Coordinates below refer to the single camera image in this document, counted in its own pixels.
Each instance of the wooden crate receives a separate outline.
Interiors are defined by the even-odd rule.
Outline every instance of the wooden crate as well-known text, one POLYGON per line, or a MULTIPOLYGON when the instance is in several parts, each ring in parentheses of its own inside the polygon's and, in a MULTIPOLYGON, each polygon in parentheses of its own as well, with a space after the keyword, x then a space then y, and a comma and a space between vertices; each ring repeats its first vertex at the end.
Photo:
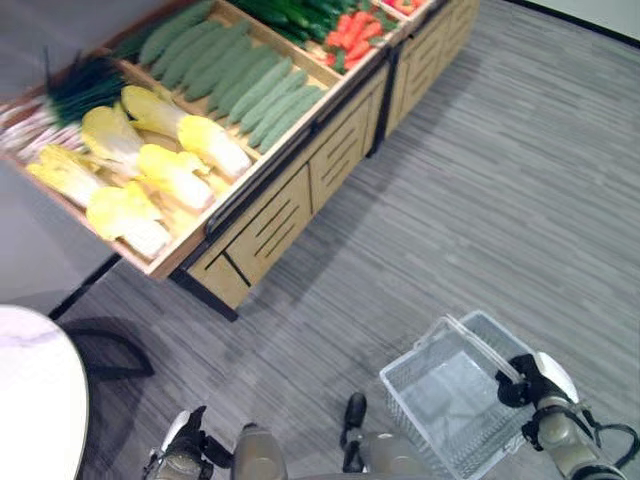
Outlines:
POLYGON ((235 308, 238 298, 248 294, 247 286, 266 274, 371 148, 387 76, 388 67, 381 68, 334 112, 287 169, 189 268, 196 281, 235 308), (327 182, 324 173, 332 167, 334 178, 327 182), (220 271, 211 271, 219 259, 234 265, 236 290, 228 289, 220 271))
MULTIPOLYGON (((415 107, 442 71, 466 44, 473 28, 479 0, 450 0, 422 28, 407 33, 393 85, 388 136, 415 107)), ((421 7, 410 26, 425 21, 430 5, 421 7)))
MULTIPOLYGON (((185 8, 187 5, 193 3, 193 1, 194 0, 176 0, 165 5, 148 17, 136 22, 121 34, 118 34, 112 40, 105 43, 105 45, 98 51, 104 52, 109 48, 112 48, 120 39, 126 37, 128 34, 135 32, 151 22, 185 8)), ((235 23, 242 19, 248 20, 250 22, 249 35, 255 45, 268 44, 280 54, 291 57, 296 68, 304 68, 309 73, 309 82, 311 84, 319 85, 325 88, 327 92, 325 97, 303 118, 301 118, 300 121, 297 122, 296 125, 294 125, 280 139, 280 141, 264 155, 260 155, 254 149, 248 147, 246 137, 237 134, 237 127, 229 129, 228 133, 231 137, 242 146, 251 158, 253 162, 252 167, 240 179, 238 179, 227 192, 218 196, 215 203, 210 205, 208 208, 200 212, 188 212, 188 225, 184 227, 185 222, 183 219, 179 233, 176 233, 175 229, 173 230, 173 242, 156 258, 152 260, 142 258, 131 250, 125 243, 120 241, 110 242, 111 247, 122 257, 142 270, 145 274, 154 278, 165 278, 174 271, 196 249, 196 247, 205 240, 205 227, 210 223, 212 217, 218 218, 219 212, 223 210, 230 210, 229 208, 223 209, 223 207, 229 207, 229 205, 238 203, 248 197, 254 185, 259 183, 257 181, 258 178, 262 178, 262 176, 267 175, 279 162, 282 162, 287 157, 289 152, 294 151, 300 144, 304 143, 311 135, 311 131, 313 129, 317 129, 318 125, 323 123, 324 119, 331 114, 332 110, 341 103, 342 99, 344 99, 346 95, 351 94, 354 84, 360 82, 360 79, 363 76, 366 76, 369 69, 371 69, 376 62, 381 62, 383 60, 379 55, 380 50, 387 46, 387 43, 383 43, 379 48, 372 50, 363 59, 363 61, 360 62, 357 68, 350 71, 347 75, 341 76, 316 61, 311 54, 299 49, 279 34, 257 22, 224 0, 217 0, 215 2, 211 12, 211 17, 225 24, 235 23)), ((388 40, 392 40, 392 38, 393 35, 388 36, 388 40)), ((147 87, 161 88, 160 84, 149 75, 148 71, 140 66, 127 61, 120 61, 119 67, 125 73, 129 82, 147 87)), ((34 89, 18 99, 14 104, 26 103, 34 96, 42 93, 42 91, 42 88, 34 89)), ((176 93, 172 94, 172 96, 176 104, 187 112, 193 114, 204 113, 205 105, 203 105, 203 100, 200 100, 199 102, 187 102, 180 94, 176 93)), ((377 111, 372 111, 371 114, 377 119, 377 111)), ((374 129, 374 127, 370 128, 370 126, 368 126, 367 135, 371 135, 371 138, 374 129)), ((3 152, 3 155, 8 157, 8 160, 12 165, 16 166, 20 171, 24 171, 22 168, 23 165, 15 157, 12 157, 7 152, 3 152)), ((43 186, 31 175, 26 173, 25 175, 39 189, 52 197, 56 203, 61 205, 69 214, 76 218, 85 227, 93 231, 82 210, 78 209, 63 196, 43 186)), ((223 262, 216 264, 215 267, 220 268, 220 271, 228 271, 228 266, 225 266, 223 262)))

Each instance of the green vegetable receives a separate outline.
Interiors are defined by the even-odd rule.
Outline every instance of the green vegetable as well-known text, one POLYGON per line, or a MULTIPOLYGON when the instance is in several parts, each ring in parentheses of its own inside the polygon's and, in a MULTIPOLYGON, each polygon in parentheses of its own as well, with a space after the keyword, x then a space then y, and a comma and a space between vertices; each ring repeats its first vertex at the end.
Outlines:
POLYGON ((310 22, 307 17, 304 16, 302 9, 295 8, 293 5, 289 6, 286 12, 287 18, 291 23, 295 23, 300 28, 309 28, 310 22))
POLYGON ((258 48, 254 48, 242 58, 239 58, 233 67, 226 70, 226 72, 222 72, 223 76, 220 78, 220 82, 213 89, 213 95, 218 99, 222 98, 225 92, 228 92, 234 85, 240 82, 247 74, 247 71, 266 55, 275 55, 275 53, 271 47, 262 45, 258 48))
POLYGON ((334 7, 326 0, 304 0, 304 4, 323 12, 325 15, 340 15, 341 9, 334 7))
POLYGON ((140 30, 135 31, 131 35, 127 35, 122 39, 111 52, 111 56, 122 60, 137 61, 140 50, 147 38, 164 23, 161 20, 150 23, 149 25, 142 27, 140 30))
MULTIPOLYGON (((287 40, 289 40, 291 43, 293 43, 295 46, 306 50, 307 49, 307 44, 306 44, 306 40, 304 40, 302 38, 302 35, 298 35, 297 33, 294 33, 290 30, 286 30, 284 28, 279 28, 279 27, 271 27, 272 30, 278 32, 280 35, 282 35, 284 38, 286 38, 287 40)), ((304 30, 299 30, 300 33, 305 33, 306 32, 304 30)))
POLYGON ((260 121, 260 124, 253 131, 249 137, 249 146, 257 147, 260 145, 265 137, 269 134, 269 131, 274 128, 280 120, 280 118, 289 110, 292 110, 299 102, 302 102, 308 95, 318 91, 318 87, 307 85, 296 90, 293 93, 289 93, 280 98, 275 105, 267 112, 264 118, 260 121))
POLYGON ((307 28, 307 32, 309 32, 311 38, 318 43, 324 43, 324 40, 327 38, 327 35, 329 35, 330 31, 331 30, 327 27, 319 24, 312 24, 307 28))
POLYGON ((222 28, 217 28, 203 35, 184 50, 181 55, 178 55, 162 75, 162 85, 170 89, 177 87, 180 80, 190 71, 194 63, 197 63, 202 58, 208 58, 210 50, 222 35, 222 31, 222 28))
POLYGON ((263 5, 251 0, 232 0, 231 3, 267 25, 285 26, 289 23, 287 15, 274 10, 270 5, 263 5))
POLYGON ((233 106, 240 98, 253 87, 271 68, 280 60, 275 52, 270 52, 264 56, 262 60, 256 63, 247 73, 232 86, 232 88, 222 94, 221 97, 209 97, 208 111, 214 108, 217 110, 218 117, 229 115, 233 106))
POLYGON ((273 90, 276 84, 284 78, 284 76, 291 71, 293 62, 289 57, 281 60, 275 67, 262 77, 258 83, 249 89, 240 100, 233 106, 231 113, 229 113, 229 122, 237 123, 244 115, 256 105, 261 98, 267 96, 267 94, 273 90))
POLYGON ((246 35, 248 31, 249 22, 247 20, 242 20, 232 27, 224 29, 220 34, 221 36, 214 40, 207 54, 198 58, 189 67, 184 76, 183 85, 191 85, 191 83, 211 65, 211 62, 214 62, 224 55, 227 49, 231 48, 240 37, 246 35))
POLYGON ((242 59, 251 51, 251 40, 246 35, 240 37, 240 39, 227 50, 221 57, 214 60, 198 77, 191 82, 184 98, 188 102, 192 102, 198 98, 209 95, 213 91, 213 87, 220 81, 231 67, 240 63, 242 59))
POLYGON ((304 70, 298 70, 297 72, 287 75, 266 97, 260 100, 256 106, 252 107, 251 110, 242 117, 240 133, 253 131, 267 114, 269 108, 275 105, 275 103, 287 93, 297 90, 307 83, 308 78, 309 76, 304 70))
POLYGON ((271 128, 269 133, 262 143, 260 144, 260 153, 266 153, 271 147, 273 147, 278 140, 287 133, 287 131, 300 120, 305 113, 307 113, 311 107, 313 107, 318 100, 324 96, 324 92, 317 89, 314 92, 307 94, 302 100, 299 100, 295 105, 287 110, 280 120, 271 128))
POLYGON ((138 63, 149 65, 155 61, 178 35, 207 18, 214 2, 215 0, 199 2, 157 28, 144 42, 138 63))
POLYGON ((162 56, 158 59, 156 63, 153 64, 151 68, 151 76, 155 79, 162 78, 164 72, 166 72, 171 62, 173 62, 178 55, 180 55, 183 51, 187 49, 193 42, 197 41, 203 35, 206 35, 213 30, 222 27, 222 24, 218 22, 211 22, 205 20, 202 23, 199 23, 193 27, 191 27, 186 32, 183 32, 178 38, 176 38, 171 45, 167 47, 162 56))

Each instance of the carrot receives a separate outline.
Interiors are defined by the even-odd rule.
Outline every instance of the carrot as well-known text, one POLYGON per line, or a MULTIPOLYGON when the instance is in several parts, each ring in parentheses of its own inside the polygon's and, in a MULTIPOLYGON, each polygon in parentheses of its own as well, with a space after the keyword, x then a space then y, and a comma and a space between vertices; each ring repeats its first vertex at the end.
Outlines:
POLYGON ((375 21, 375 19, 376 17, 371 15, 369 12, 365 12, 365 11, 356 12, 356 14, 353 16, 354 21, 358 21, 358 22, 363 21, 365 25, 367 23, 375 21))
POLYGON ((371 45, 366 40, 360 40, 355 46, 347 53, 346 61, 358 60, 364 57, 367 52, 371 50, 371 45))
POLYGON ((339 47, 342 44, 342 35, 340 32, 330 32, 325 40, 328 47, 339 47))
POLYGON ((358 61, 359 61, 359 60, 351 60, 351 61, 349 61, 349 62, 346 62, 346 63, 344 64, 344 69, 345 69, 346 71, 353 70, 353 68, 358 64, 358 61))
POLYGON ((362 33, 360 33, 358 41, 369 40, 370 38, 379 37, 381 35, 384 35, 384 29, 382 28, 382 24, 376 20, 365 27, 362 33))
POLYGON ((333 53, 328 54, 324 59, 324 63, 328 67, 333 67, 336 64, 336 56, 333 53))
POLYGON ((347 30, 342 37, 342 46, 346 48, 347 51, 351 50, 355 45, 358 36, 367 25, 369 17, 371 17, 371 15, 367 12, 358 12, 353 16, 351 25, 349 25, 349 30, 347 30))
POLYGON ((340 15, 340 19, 338 20, 338 26, 336 27, 336 31, 341 34, 347 33, 349 30, 349 26, 351 25, 351 17, 347 13, 343 13, 340 15))

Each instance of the gray wall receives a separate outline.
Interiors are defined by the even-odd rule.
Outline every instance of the gray wall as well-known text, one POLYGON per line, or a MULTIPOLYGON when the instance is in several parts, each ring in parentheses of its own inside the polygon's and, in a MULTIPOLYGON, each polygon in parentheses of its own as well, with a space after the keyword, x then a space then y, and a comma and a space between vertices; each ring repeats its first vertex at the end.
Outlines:
MULTIPOLYGON (((159 0, 3 0, 0 98, 42 83, 42 47, 54 68, 99 45, 159 0)), ((48 312, 109 255, 90 232, 0 162, 0 303, 48 312)))
POLYGON ((534 3, 640 40, 640 0, 534 0, 534 3))

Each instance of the white round table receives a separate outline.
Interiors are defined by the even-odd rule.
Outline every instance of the white round table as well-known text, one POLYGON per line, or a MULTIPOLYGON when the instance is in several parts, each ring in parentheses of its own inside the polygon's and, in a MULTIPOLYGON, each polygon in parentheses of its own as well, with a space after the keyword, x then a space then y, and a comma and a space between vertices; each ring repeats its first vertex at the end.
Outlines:
POLYGON ((62 329, 32 310, 0 305, 2 478, 76 478, 88 398, 82 360, 62 329))

